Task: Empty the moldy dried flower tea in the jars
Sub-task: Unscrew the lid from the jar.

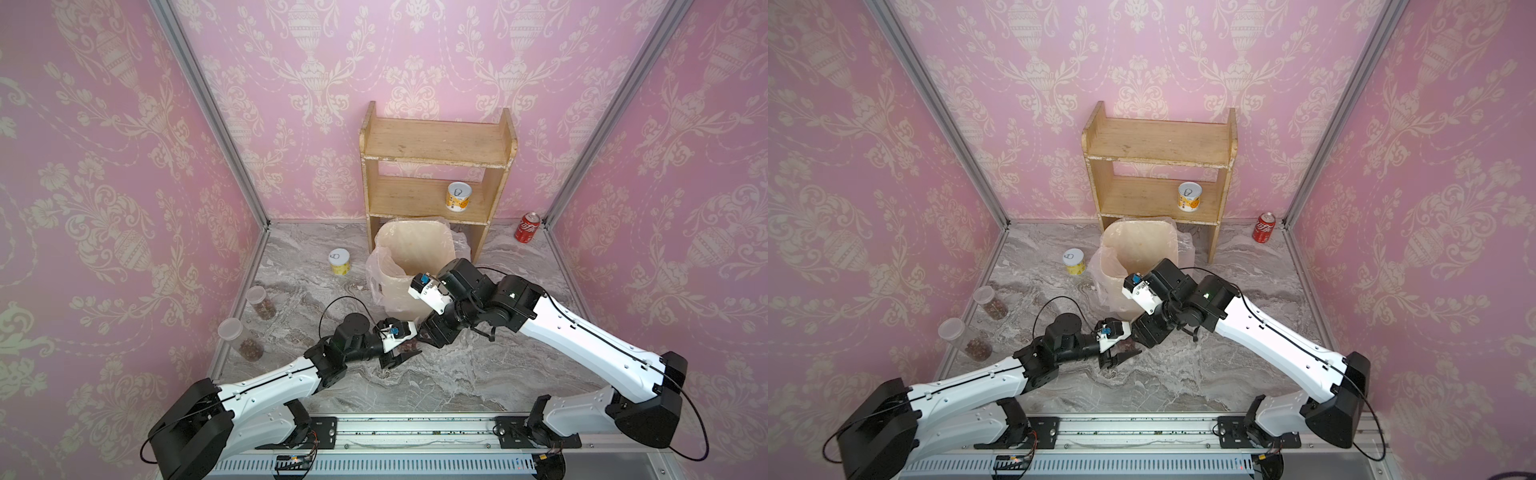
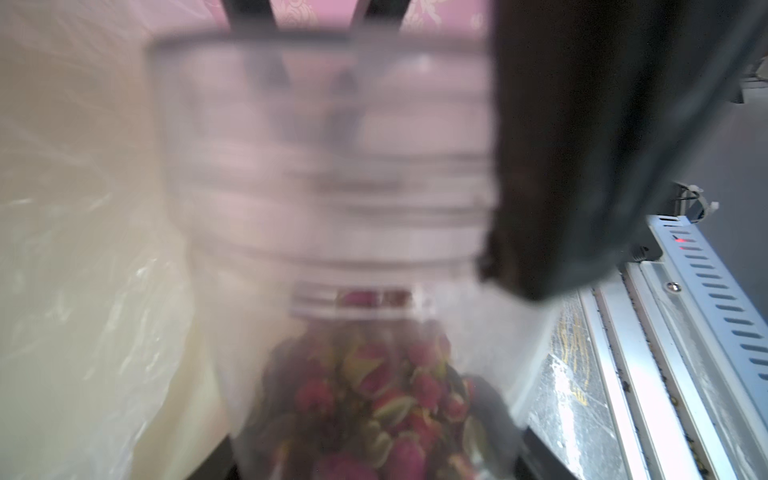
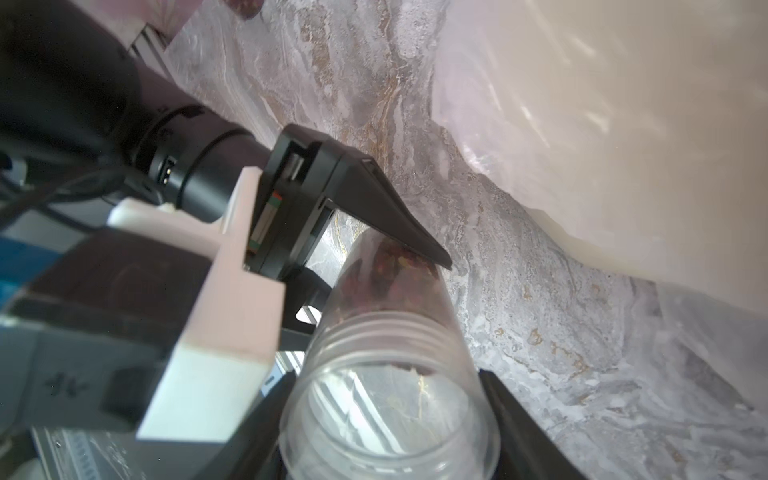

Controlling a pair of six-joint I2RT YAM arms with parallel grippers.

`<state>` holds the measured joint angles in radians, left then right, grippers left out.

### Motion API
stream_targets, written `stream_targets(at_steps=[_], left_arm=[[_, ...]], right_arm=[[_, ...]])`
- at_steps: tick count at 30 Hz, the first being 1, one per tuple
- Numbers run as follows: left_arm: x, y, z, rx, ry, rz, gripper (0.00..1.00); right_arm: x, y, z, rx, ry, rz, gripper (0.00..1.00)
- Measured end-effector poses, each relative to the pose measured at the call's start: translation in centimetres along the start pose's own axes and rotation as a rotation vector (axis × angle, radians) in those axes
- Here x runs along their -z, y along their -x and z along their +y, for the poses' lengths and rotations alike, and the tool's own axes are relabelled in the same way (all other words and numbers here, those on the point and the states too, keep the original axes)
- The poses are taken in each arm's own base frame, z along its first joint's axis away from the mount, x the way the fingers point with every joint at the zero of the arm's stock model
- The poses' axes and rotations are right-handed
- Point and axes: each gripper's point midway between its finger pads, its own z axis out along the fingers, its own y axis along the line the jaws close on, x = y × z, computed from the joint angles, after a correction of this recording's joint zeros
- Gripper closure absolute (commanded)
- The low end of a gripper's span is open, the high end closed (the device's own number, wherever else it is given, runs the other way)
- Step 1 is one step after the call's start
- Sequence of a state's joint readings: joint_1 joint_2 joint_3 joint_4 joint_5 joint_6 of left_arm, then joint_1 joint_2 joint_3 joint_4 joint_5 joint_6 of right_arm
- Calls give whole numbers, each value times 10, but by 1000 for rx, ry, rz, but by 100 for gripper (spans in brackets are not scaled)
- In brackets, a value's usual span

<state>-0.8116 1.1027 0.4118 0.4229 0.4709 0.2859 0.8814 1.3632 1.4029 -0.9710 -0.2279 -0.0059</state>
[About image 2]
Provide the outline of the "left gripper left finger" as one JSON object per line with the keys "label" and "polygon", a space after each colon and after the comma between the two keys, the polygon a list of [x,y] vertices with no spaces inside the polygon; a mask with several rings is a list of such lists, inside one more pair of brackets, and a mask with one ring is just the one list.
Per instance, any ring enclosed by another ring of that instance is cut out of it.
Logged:
{"label": "left gripper left finger", "polygon": [[236,480],[236,463],[229,437],[225,437],[187,480]]}

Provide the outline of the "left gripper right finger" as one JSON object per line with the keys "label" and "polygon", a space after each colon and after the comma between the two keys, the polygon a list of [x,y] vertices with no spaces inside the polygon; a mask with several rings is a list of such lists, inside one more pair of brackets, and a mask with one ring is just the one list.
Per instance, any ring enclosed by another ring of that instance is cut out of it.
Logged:
{"label": "left gripper right finger", "polygon": [[567,466],[531,429],[522,437],[519,455],[520,480],[577,480]]}

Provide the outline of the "clear jar with flower tea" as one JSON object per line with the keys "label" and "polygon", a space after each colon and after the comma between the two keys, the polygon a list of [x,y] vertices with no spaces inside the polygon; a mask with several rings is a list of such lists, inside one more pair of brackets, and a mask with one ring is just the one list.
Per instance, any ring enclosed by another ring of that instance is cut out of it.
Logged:
{"label": "clear jar with flower tea", "polygon": [[559,305],[487,271],[484,45],[256,25],[147,61],[240,477],[518,478]]}

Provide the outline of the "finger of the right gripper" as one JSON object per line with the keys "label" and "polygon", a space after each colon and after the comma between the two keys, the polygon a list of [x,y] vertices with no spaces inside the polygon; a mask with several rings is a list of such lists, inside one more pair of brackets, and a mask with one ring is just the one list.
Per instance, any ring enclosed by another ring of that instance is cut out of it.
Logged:
{"label": "finger of the right gripper", "polygon": [[228,0],[220,5],[232,28],[264,24],[283,31],[348,30],[364,22],[400,26],[408,0]]}
{"label": "finger of the right gripper", "polygon": [[767,43],[763,1],[495,1],[481,279],[541,301],[622,257]]}

